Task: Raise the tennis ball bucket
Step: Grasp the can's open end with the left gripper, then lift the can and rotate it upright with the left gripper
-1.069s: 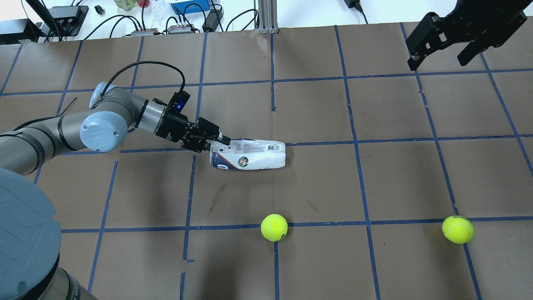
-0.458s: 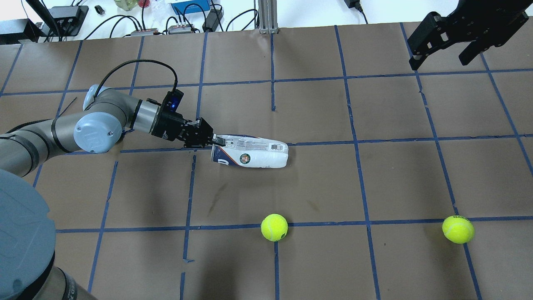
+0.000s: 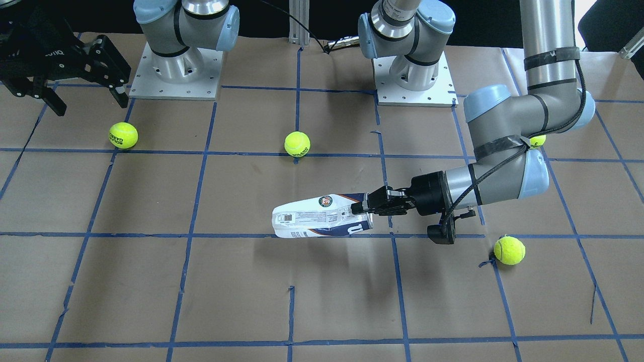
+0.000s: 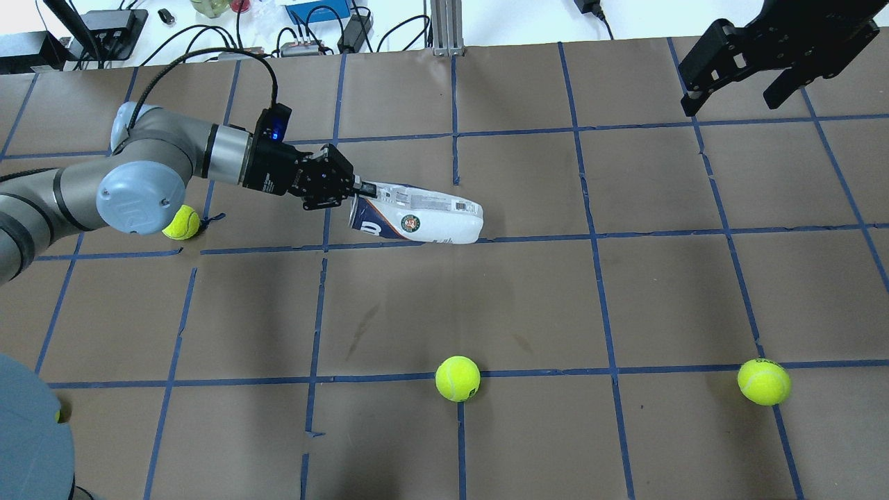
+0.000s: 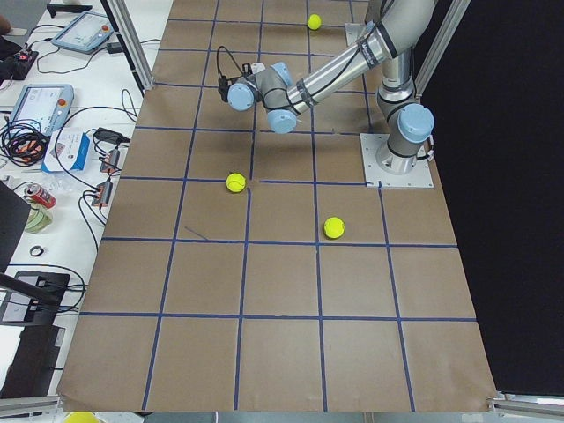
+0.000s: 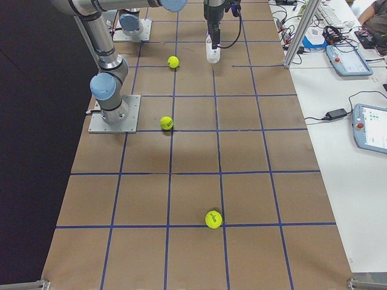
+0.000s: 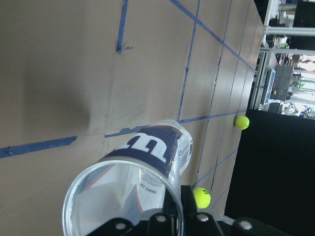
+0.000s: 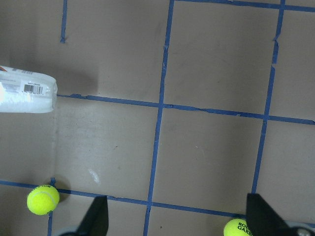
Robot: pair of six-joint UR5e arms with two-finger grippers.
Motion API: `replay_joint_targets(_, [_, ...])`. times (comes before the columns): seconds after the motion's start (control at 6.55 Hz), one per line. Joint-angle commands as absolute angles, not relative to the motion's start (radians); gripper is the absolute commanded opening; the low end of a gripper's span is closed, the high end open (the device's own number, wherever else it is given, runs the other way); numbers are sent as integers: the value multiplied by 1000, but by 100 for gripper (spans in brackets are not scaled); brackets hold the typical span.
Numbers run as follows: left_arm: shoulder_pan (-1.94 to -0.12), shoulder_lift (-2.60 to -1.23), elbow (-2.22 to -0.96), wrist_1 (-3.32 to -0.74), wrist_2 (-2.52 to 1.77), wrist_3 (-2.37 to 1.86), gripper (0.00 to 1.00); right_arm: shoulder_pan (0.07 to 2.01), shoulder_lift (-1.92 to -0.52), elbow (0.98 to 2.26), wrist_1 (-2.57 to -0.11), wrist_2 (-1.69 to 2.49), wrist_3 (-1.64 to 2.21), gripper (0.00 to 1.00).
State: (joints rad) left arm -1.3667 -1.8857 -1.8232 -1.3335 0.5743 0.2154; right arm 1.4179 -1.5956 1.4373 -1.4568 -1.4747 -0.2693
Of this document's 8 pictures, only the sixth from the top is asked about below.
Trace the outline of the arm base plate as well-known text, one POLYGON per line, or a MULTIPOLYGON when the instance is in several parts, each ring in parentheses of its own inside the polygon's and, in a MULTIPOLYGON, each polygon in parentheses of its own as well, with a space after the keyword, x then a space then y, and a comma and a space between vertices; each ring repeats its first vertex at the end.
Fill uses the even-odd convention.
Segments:
POLYGON ((122 30, 120 23, 117 23, 113 42, 149 42, 151 38, 152 19, 140 19, 138 30, 122 30))
POLYGON ((141 95, 122 95, 124 110, 120 108, 113 112, 102 114, 98 102, 94 109, 89 110, 91 114, 88 132, 91 134, 120 134, 137 131, 138 116, 140 112, 141 95))

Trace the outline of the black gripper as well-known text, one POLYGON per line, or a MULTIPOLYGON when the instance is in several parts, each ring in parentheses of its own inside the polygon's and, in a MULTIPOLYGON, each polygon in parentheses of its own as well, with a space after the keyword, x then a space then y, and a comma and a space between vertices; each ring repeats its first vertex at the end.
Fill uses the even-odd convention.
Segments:
POLYGON ((207 27, 208 27, 209 35, 212 40, 213 50, 218 49, 218 45, 220 44, 220 35, 221 35, 220 21, 221 19, 219 18, 213 18, 213 19, 207 20, 207 27))

